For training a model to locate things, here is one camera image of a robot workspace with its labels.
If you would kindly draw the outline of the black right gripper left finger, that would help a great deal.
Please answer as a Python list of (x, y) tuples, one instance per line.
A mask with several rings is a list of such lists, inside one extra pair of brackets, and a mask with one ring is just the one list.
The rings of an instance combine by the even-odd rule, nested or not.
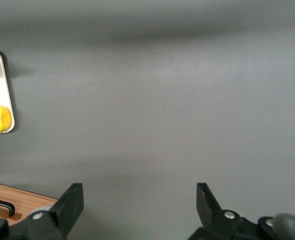
[(81, 183), (73, 183), (48, 210), (31, 213), (12, 227), (13, 240), (65, 240), (84, 209)]

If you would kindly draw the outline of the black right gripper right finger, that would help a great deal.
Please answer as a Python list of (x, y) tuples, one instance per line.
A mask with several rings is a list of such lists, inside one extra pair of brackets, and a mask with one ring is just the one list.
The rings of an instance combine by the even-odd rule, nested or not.
[(191, 240), (259, 240), (257, 225), (238, 213), (222, 209), (206, 183), (196, 185), (196, 209), (202, 226)]

